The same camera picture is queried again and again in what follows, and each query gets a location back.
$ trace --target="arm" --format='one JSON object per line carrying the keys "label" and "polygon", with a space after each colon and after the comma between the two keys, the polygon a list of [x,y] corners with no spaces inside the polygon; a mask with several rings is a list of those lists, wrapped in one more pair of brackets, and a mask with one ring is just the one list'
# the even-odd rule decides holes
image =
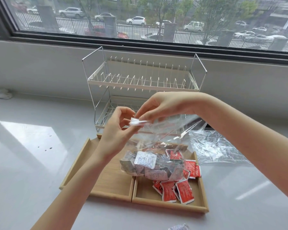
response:
{"label": "arm", "polygon": [[122,130],[125,125],[128,125],[134,114],[134,111],[127,107],[115,109],[92,156],[34,224],[32,230],[72,228],[101,171],[123,149],[128,139],[138,131],[139,127],[136,126]]}
{"label": "arm", "polygon": [[135,117],[154,120],[183,113],[202,117],[288,196],[288,138],[221,100],[204,93],[158,92]]}

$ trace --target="white van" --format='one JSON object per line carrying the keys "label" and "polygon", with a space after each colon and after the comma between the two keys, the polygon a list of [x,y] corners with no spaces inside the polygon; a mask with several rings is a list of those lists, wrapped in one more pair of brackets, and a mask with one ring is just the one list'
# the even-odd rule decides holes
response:
{"label": "white van", "polygon": [[185,31],[203,31],[205,23],[203,22],[196,22],[196,21],[191,21],[188,25],[184,25],[183,29]]}

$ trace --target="person's right hand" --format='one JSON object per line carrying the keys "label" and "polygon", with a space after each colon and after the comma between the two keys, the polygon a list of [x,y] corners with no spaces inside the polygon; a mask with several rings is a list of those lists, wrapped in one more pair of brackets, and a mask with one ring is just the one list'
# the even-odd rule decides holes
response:
{"label": "person's right hand", "polygon": [[177,114],[198,114],[199,104],[207,94],[198,92],[157,92],[135,115],[140,120],[155,120]]}

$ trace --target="person's left hand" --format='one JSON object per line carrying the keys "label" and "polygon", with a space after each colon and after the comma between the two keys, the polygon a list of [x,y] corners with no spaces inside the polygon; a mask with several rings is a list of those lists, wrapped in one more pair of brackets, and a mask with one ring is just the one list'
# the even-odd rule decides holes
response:
{"label": "person's left hand", "polygon": [[141,126],[130,126],[124,130],[122,129],[124,126],[129,125],[130,119],[134,117],[134,114],[135,112],[128,107],[118,106],[115,109],[105,126],[96,149],[96,152],[103,159],[110,161],[123,149],[133,134],[141,128]]}

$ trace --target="red packet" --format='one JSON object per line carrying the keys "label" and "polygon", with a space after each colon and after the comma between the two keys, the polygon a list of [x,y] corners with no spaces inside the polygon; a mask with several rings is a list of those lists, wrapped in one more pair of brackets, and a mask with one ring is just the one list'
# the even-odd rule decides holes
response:
{"label": "red packet", "polygon": [[167,157],[170,159],[179,160],[179,159],[183,158],[182,153],[180,151],[175,152],[174,150],[166,149],[165,153],[166,153]]}
{"label": "red packet", "polygon": [[189,178],[195,179],[201,177],[200,166],[196,164],[195,160],[184,160],[184,166],[191,172]]}
{"label": "red packet", "polygon": [[194,201],[191,187],[187,180],[176,183],[181,204],[188,204]]}
{"label": "red packet", "polygon": [[174,194],[175,194],[175,196],[176,196],[176,198],[180,201],[180,198],[179,198],[179,193],[178,193],[178,189],[177,189],[177,186],[176,185],[174,185],[173,186],[173,191],[174,191]]}
{"label": "red packet", "polygon": [[175,182],[160,182],[160,185],[163,189],[162,201],[176,202],[177,199],[173,191],[173,186],[175,185]]}
{"label": "red packet", "polygon": [[154,181],[153,188],[162,196],[163,189],[160,185],[160,181]]}
{"label": "red packet", "polygon": [[189,170],[186,170],[186,169],[184,169],[182,172],[183,172],[183,177],[188,180],[191,172]]}

